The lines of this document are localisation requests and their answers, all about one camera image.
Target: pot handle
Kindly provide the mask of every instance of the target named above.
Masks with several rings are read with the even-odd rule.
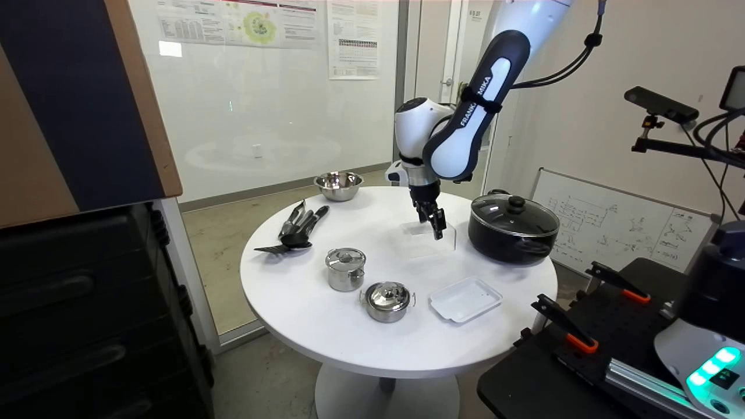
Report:
[[[497,194],[510,196],[505,189],[491,189],[487,196],[497,196]]]

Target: camera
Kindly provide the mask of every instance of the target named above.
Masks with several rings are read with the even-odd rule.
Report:
[[[689,125],[699,118],[699,110],[687,107],[682,103],[674,103],[671,97],[664,97],[664,95],[647,90],[643,87],[626,90],[624,97],[633,105],[645,107],[650,115],[671,118],[680,125]]]

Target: poster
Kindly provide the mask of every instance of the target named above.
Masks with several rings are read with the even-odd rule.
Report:
[[[159,0],[168,40],[262,50],[315,50],[318,0]]]
[[[327,0],[331,79],[379,78],[379,0]]]

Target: whiteboard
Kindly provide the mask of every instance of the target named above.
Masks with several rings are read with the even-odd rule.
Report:
[[[711,220],[659,201],[540,169],[532,201],[558,221],[551,258],[583,272],[592,260],[622,270],[652,258],[687,272],[711,234]]]
[[[315,40],[281,47],[174,41],[162,3],[224,3],[127,0],[183,185],[179,203],[391,160],[397,3],[366,3],[379,21],[375,79],[331,79],[326,0],[308,0],[318,7]]]

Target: pot lid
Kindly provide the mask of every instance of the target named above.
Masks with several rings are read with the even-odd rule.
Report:
[[[367,302],[382,311],[395,311],[409,302],[409,291],[397,282],[373,284],[366,296]]]
[[[470,203],[470,213],[483,229],[522,234],[522,235],[554,235],[558,234],[558,216],[522,196],[488,194]]]
[[[341,249],[332,249],[326,256],[326,266],[331,270],[341,270],[341,272],[351,272],[366,266],[366,253],[351,246],[341,246]]]

